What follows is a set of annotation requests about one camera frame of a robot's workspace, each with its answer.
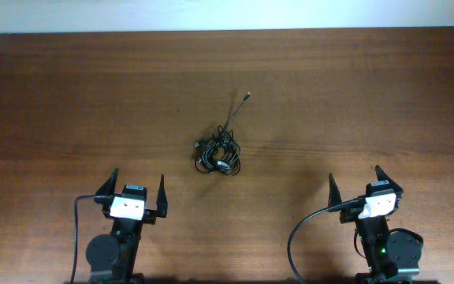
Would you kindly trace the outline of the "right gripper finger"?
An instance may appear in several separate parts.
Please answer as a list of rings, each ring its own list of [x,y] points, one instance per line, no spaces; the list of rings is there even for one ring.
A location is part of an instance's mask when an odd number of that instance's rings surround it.
[[[328,197],[328,212],[340,210],[342,205],[341,193],[332,173],[329,173],[329,197]]]
[[[374,168],[374,171],[378,181],[387,181],[389,187],[395,192],[395,194],[402,194],[404,192],[404,190],[392,178],[390,178],[379,165]]]

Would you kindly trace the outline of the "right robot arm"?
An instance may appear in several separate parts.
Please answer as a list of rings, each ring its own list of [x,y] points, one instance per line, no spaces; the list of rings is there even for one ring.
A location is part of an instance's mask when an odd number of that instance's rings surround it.
[[[337,183],[329,175],[328,212],[339,212],[342,224],[355,223],[354,242],[360,242],[369,271],[355,275],[356,283],[411,283],[419,274],[424,240],[404,229],[390,229],[388,217],[399,208],[404,190],[380,167],[377,180],[366,193],[343,201]]]

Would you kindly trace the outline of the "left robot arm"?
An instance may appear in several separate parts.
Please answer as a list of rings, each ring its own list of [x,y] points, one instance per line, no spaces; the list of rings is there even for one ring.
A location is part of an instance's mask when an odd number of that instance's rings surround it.
[[[160,178],[156,208],[148,209],[147,189],[125,185],[115,192],[118,169],[93,195],[93,201],[102,206],[103,215],[113,221],[108,234],[94,237],[87,245],[86,260],[91,266],[90,283],[142,284],[144,275],[133,272],[146,224],[154,225],[158,218],[167,216],[168,201],[165,178]]]

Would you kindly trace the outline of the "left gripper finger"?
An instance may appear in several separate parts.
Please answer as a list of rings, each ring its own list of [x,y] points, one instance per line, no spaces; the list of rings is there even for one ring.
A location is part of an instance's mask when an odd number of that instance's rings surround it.
[[[165,176],[162,174],[158,189],[156,200],[156,215],[158,218],[165,218],[167,216],[168,200],[165,191]]]
[[[119,168],[115,167],[107,181],[95,192],[94,201],[97,204],[104,204],[109,198],[114,196],[118,172]]]

